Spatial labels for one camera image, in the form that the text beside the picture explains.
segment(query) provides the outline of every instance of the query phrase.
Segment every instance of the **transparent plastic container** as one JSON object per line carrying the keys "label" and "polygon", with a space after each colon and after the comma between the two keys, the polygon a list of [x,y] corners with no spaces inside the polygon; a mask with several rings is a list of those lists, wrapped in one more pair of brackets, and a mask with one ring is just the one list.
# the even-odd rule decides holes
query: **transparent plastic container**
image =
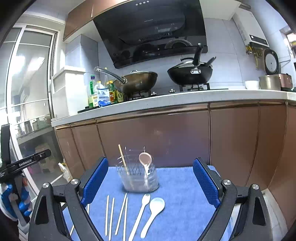
{"label": "transparent plastic container", "polygon": [[159,184],[156,168],[153,162],[150,164],[148,174],[139,161],[139,155],[124,155],[126,167],[120,157],[117,171],[121,177],[122,184],[127,192],[148,193],[155,191]]}

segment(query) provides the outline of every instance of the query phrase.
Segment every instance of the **screw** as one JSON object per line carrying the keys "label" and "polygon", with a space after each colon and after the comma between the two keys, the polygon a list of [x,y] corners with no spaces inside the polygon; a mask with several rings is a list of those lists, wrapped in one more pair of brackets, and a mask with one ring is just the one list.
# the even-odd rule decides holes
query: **screw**
{"label": "screw", "polygon": [[71,180],[71,184],[72,185],[76,185],[77,183],[78,183],[78,179],[75,178],[75,179],[72,179]]}
{"label": "screw", "polygon": [[43,183],[42,187],[43,188],[48,188],[49,187],[49,183]]}
{"label": "screw", "polygon": [[254,188],[255,190],[258,190],[259,189],[259,186],[257,184],[253,184],[252,185],[252,188]]}
{"label": "screw", "polygon": [[231,185],[231,181],[229,181],[228,179],[224,179],[223,180],[224,185],[226,186],[230,186]]}

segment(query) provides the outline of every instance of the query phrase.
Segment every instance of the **blue gripper pad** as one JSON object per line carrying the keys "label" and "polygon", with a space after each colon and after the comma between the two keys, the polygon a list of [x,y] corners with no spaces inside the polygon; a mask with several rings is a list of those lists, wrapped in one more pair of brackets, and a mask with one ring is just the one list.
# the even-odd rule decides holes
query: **blue gripper pad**
{"label": "blue gripper pad", "polygon": [[193,172],[209,204],[214,205],[215,208],[218,208],[220,205],[218,189],[197,159],[193,161]]}
{"label": "blue gripper pad", "polygon": [[94,200],[94,197],[107,174],[108,166],[108,160],[107,158],[104,158],[94,171],[93,175],[89,178],[88,182],[85,184],[81,200],[82,206],[86,207],[87,204],[92,203]]}

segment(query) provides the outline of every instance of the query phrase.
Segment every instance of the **hand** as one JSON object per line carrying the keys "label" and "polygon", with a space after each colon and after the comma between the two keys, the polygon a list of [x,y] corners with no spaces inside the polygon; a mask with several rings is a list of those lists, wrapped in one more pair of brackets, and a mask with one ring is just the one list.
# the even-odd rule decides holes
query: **hand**
{"label": "hand", "polygon": [[[25,177],[22,179],[22,190],[20,194],[21,202],[19,204],[19,210],[24,216],[29,216],[33,210],[33,205],[29,195],[28,181]],[[5,216],[13,221],[17,221],[17,216],[11,206],[11,202],[18,199],[17,194],[13,193],[12,184],[2,183],[0,187],[0,209]]]}

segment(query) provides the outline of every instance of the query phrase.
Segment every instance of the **plastic fork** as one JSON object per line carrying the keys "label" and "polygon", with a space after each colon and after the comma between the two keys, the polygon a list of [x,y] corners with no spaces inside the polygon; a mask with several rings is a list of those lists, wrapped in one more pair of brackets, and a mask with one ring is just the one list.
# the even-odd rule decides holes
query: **plastic fork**
{"label": "plastic fork", "polygon": [[131,234],[130,234],[130,237],[128,238],[128,241],[132,241],[133,240],[133,237],[135,236],[135,233],[137,231],[137,228],[138,228],[138,225],[140,223],[140,220],[141,220],[141,217],[143,215],[143,212],[144,212],[144,208],[145,206],[150,202],[150,194],[145,194],[142,198],[142,207],[139,211],[139,214],[138,214],[138,217],[136,219],[136,222],[133,226],[133,229],[131,231]]}

